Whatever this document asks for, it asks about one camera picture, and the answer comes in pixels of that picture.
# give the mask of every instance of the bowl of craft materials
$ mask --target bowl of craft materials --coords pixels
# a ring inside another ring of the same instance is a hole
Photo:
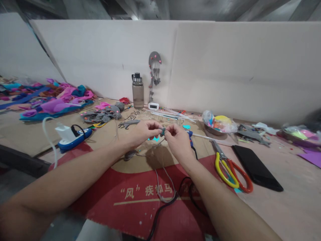
[[[283,127],[277,134],[299,146],[321,147],[321,132],[314,133],[304,125]]]
[[[213,115],[209,110],[202,115],[205,129],[216,136],[234,134],[237,132],[237,124],[224,115]]]

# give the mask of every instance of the white timer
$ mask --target white timer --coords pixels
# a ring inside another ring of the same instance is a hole
[[[150,109],[150,110],[158,110],[159,109],[159,104],[153,103],[153,102],[148,103],[148,109]]]

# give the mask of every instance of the metal bowl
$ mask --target metal bowl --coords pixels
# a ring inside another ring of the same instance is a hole
[[[277,133],[278,136],[283,137],[289,141],[292,141],[294,144],[302,147],[321,147],[321,143],[319,141],[314,140],[304,140],[299,137],[291,135],[290,132],[287,132],[286,130],[282,129]]]
[[[206,129],[209,133],[211,133],[211,134],[213,134],[213,135],[216,135],[216,136],[224,136],[224,135],[227,135],[227,134],[234,134],[234,133],[235,133],[235,132],[226,133],[226,132],[218,131],[218,130],[212,128],[212,127],[209,127],[209,126],[206,125],[205,123],[204,123],[204,127],[205,127],[205,129]]]

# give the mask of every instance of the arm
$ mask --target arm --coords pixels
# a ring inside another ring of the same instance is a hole
[[[196,185],[220,240],[281,240],[256,212],[194,158],[184,129],[176,124],[168,126],[165,137],[173,155]]]
[[[162,132],[155,121],[141,121],[117,140],[45,174],[0,207],[0,240],[39,240],[56,215],[76,201],[126,152]]]

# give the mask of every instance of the blue power strip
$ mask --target blue power strip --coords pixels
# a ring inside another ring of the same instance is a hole
[[[90,128],[84,129],[85,138],[84,138],[84,134],[83,134],[82,130],[77,131],[77,132],[80,134],[80,136],[78,136],[77,139],[75,139],[74,141],[72,141],[72,142],[66,142],[64,140],[59,141],[58,146],[60,148],[60,153],[65,153],[66,151],[69,151],[69,150],[73,149],[74,147],[78,146],[85,139],[90,137],[90,135],[93,133],[93,130]]]

